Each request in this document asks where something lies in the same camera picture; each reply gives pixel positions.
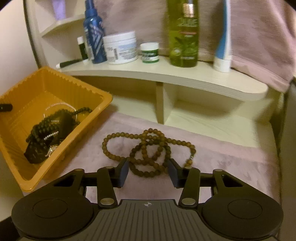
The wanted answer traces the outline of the small green lidded jar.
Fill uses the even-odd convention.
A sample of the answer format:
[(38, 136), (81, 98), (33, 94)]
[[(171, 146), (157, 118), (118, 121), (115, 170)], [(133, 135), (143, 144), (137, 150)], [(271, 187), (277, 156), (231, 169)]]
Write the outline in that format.
[(140, 45), (143, 63), (156, 63), (159, 61), (159, 43), (147, 42)]

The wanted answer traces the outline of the pink hanging towel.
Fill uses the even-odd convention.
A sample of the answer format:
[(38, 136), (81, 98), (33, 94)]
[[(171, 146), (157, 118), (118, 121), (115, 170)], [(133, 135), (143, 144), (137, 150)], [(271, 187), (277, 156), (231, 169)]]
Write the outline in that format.
[[(166, 1), (95, 1), (105, 32), (135, 31), (169, 53)], [(295, 10), (286, 1), (231, 1), (232, 68), (285, 93), (295, 75)]]

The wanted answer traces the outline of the green olive oil bottle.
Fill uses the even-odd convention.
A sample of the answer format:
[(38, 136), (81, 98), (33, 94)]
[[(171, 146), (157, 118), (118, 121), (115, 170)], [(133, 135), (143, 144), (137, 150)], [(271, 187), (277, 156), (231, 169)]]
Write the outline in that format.
[(174, 66), (195, 67), (199, 50), (198, 1), (167, 1), (169, 58)]

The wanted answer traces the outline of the black wrist band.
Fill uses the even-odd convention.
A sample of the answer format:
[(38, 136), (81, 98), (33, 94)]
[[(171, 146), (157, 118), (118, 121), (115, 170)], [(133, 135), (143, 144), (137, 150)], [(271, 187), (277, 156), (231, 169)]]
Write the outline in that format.
[(34, 125), (26, 139), (24, 156), (30, 164), (45, 161), (76, 127), (75, 114), (60, 109)]

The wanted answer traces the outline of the white cream jar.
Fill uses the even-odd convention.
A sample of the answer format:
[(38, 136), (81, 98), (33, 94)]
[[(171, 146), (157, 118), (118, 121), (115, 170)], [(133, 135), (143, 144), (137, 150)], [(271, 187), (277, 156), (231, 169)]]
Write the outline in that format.
[(110, 65), (130, 63), (138, 58), (135, 31), (105, 36), (103, 44)]

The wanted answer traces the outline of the blue spray bottle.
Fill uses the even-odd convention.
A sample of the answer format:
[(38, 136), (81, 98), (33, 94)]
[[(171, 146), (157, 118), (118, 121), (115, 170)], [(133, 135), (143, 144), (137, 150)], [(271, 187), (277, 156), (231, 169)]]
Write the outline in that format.
[(99, 64), (107, 61), (103, 45), (103, 37), (105, 36), (103, 21), (97, 13), (94, 1), (85, 1), (85, 20), (83, 27), (87, 45), (90, 49), (92, 63)]

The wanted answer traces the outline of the orange plastic tray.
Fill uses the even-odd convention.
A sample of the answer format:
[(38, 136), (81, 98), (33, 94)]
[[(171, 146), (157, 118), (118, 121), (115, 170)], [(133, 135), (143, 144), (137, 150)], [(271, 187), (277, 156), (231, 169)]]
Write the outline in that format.
[[(59, 109), (56, 104), (61, 102), (67, 103), (67, 109), (87, 107), (92, 113), (78, 117), (80, 124), (47, 160), (30, 164), (24, 156), (26, 138), (44, 115)], [(49, 67), (35, 71), (2, 95), (1, 103), (10, 103), (13, 109), (1, 113), (1, 152), (21, 190), (33, 191), (45, 175), (74, 153), (111, 102), (110, 93)]]

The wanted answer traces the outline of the dark green tube white cap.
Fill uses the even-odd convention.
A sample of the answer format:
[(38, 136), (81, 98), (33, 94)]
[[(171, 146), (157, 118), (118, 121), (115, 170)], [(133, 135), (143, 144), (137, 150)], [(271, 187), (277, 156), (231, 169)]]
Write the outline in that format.
[(56, 68), (57, 69), (61, 69), (61, 68), (67, 67), (69, 65), (72, 65), (72, 64), (75, 64), (75, 63), (78, 63), (78, 62), (81, 62), (81, 61), (82, 61), (82, 59), (74, 59), (74, 60), (69, 60), (69, 61), (61, 62), (61, 63), (58, 63), (56, 65)]

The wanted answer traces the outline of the blue white tube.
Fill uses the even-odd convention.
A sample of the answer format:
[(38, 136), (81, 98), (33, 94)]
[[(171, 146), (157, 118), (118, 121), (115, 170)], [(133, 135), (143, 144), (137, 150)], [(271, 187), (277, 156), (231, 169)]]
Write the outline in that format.
[(227, 73), (230, 71), (231, 61), (231, 4), (229, 0), (225, 0), (223, 1), (223, 32), (216, 49), (213, 67), (219, 72)]

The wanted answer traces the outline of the cream corner shelf unit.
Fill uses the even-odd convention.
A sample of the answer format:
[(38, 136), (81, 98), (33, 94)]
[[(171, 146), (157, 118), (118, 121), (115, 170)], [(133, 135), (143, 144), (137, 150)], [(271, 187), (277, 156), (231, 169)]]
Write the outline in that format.
[[(66, 18), (55, 18), (50, 1), (24, 1), (23, 7), (37, 64), (80, 57), (77, 38), (83, 34), (83, 1), (66, 1)], [(161, 57), (122, 65), (76, 63), (62, 69), (110, 92), (110, 109), (137, 118), (267, 152), (276, 149), (270, 123), (279, 94), (243, 73), (221, 73), (200, 62), (180, 68)]]

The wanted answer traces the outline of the green lip balm stick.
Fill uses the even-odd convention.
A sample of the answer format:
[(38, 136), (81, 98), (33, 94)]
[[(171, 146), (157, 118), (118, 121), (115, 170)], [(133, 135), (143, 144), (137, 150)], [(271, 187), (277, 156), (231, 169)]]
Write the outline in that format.
[(80, 50), (83, 62), (87, 62), (88, 61), (88, 56), (87, 56), (87, 52), (86, 52), (84, 38), (82, 36), (78, 37), (77, 38), (77, 43), (78, 43), (78, 46), (79, 46), (79, 50)]

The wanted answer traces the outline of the purple tube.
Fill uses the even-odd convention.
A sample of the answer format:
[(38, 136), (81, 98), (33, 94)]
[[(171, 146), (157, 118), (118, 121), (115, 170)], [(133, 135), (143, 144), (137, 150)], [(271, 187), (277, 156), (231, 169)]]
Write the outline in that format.
[(66, 19), (66, 1), (51, 0), (56, 20)]

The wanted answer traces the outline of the pink table mat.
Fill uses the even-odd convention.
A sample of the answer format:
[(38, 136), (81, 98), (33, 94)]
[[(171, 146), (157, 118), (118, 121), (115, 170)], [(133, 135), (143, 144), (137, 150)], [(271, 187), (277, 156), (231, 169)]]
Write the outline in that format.
[[(44, 177), (42, 184), (82, 168), (85, 172), (96, 172), (105, 166), (117, 166), (103, 153), (103, 139), (112, 133), (140, 134), (148, 128), (158, 129), (168, 138), (191, 142), (196, 148), (193, 167), (201, 172), (212, 173), (223, 169), (238, 179), (280, 202), (280, 167), (276, 154), (260, 148), (243, 147), (188, 132), (180, 128), (153, 123), (121, 113), (104, 111), (96, 126), (67, 154), (59, 165), (53, 167)], [(115, 138), (108, 144), (108, 150), (117, 156), (128, 157), (132, 148), (139, 143), (129, 138)], [(181, 189), (175, 189), (166, 174), (154, 178), (140, 178), (129, 171), (123, 188), (115, 189), (118, 201), (121, 199), (175, 199), (179, 200)]]

